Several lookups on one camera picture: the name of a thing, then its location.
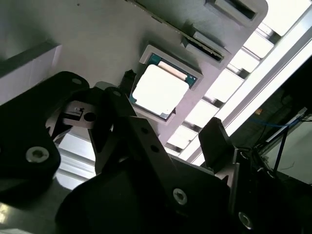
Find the white wall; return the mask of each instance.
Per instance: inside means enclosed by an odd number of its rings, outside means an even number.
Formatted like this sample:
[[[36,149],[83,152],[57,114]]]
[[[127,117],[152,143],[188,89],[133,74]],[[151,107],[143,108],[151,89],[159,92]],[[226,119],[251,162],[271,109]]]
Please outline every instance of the white wall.
[[[269,166],[274,167],[280,144],[270,152]],[[286,138],[285,147],[279,163],[278,171],[301,180],[312,183],[312,123],[303,122]]]

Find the screw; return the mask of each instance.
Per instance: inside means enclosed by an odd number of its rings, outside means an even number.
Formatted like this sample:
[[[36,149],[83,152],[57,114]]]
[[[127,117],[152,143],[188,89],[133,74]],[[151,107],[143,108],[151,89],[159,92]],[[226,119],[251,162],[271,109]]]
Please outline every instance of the screw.
[[[174,198],[179,205],[185,205],[187,203],[187,196],[181,189],[174,189]]]
[[[31,147],[26,152],[26,160],[32,163],[44,162],[48,157],[49,151],[40,146]]]
[[[241,223],[248,229],[248,230],[252,230],[253,229],[253,224],[251,222],[251,220],[249,219],[249,217],[243,213],[243,212],[239,212],[238,213],[238,217],[239,220],[241,221]]]

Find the white panel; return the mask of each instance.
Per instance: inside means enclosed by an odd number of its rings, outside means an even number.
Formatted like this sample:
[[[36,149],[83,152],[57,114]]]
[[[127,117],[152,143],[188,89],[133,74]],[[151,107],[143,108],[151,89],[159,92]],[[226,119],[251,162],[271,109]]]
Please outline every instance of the white panel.
[[[203,128],[209,120],[217,113],[218,108],[215,106],[200,100],[195,108],[186,117],[185,121],[195,124],[198,127]]]
[[[88,179],[96,176],[94,166],[65,155],[61,155],[61,164],[59,168]]]
[[[156,65],[149,65],[133,97],[136,104],[157,115],[169,115],[180,103],[189,85]]]
[[[243,82],[242,78],[225,69],[205,94],[205,97],[215,98],[225,103]]]
[[[267,0],[269,11],[263,22],[283,36],[311,5],[310,0]]]
[[[180,149],[185,149],[186,146],[190,143],[190,141],[188,139],[183,138],[182,136],[178,134],[173,134],[168,140],[168,143],[174,146],[177,146]]]
[[[254,32],[245,42],[244,47],[259,58],[263,58],[272,50],[274,45],[257,32]]]
[[[61,173],[56,173],[56,177],[61,186],[70,190],[73,190],[75,187],[83,183],[83,181],[79,179],[75,179]]]
[[[244,50],[239,50],[232,59],[232,61],[230,62],[230,64],[236,67],[237,69],[244,68],[246,71],[250,73],[256,68],[256,66],[258,66],[259,63],[260,63],[259,60],[249,55]]]
[[[197,136],[197,132],[192,131],[191,129],[188,129],[187,127],[184,126],[179,126],[175,132],[175,134],[178,134],[182,136],[185,139],[188,140],[193,140],[195,136]]]

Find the blue cable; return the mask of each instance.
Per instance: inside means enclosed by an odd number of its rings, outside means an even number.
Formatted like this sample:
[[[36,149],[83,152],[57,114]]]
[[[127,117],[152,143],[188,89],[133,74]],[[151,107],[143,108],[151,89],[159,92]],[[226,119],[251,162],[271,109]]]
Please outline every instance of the blue cable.
[[[260,124],[263,124],[263,125],[267,125],[267,126],[271,126],[271,127],[275,127],[275,128],[282,128],[282,127],[287,127],[287,126],[296,125],[297,123],[300,122],[300,118],[295,119],[292,123],[284,124],[284,125],[273,124],[273,123],[267,123],[267,122],[265,122],[265,121],[261,121],[261,120],[254,119],[254,118],[251,118],[250,121],[255,122],[255,123],[260,123]]]

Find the bolt hole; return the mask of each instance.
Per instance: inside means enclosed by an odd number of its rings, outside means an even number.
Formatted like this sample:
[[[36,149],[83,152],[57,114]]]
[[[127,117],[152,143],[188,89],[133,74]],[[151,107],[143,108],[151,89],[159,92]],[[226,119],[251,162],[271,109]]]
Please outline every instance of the bolt hole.
[[[145,134],[148,134],[148,130],[146,128],[141,128],[141,131]]]
[[[120,97],[121,96],[121,93],[118,92],[118,91],[113,91],[113,94],[115,94],[116,96]]]
[[[159,152],[159,148],[157,148],[157,147],[154,146],[154,145],[151,145],[151,149],[152,149],[152,151],[155,152],[155,153],[158,153],[158,152]]]
[[[44,156],[44,154],[41,150],[35,150],[35,151],[33,151],[33,156],[36,158],[41,158]]]
[[[89,113],[86,113],[84,116],[83,116],[84,120],[87,121],[87,122],[93,122],[96,120],[97,116],[92,113],[92,112],[89,112]]]
[[[176,196],[180,199],[180,200],[183,200],[184,199],[184,196],[183,196],[183,194],[181,194],[181,193],[176,193]]]

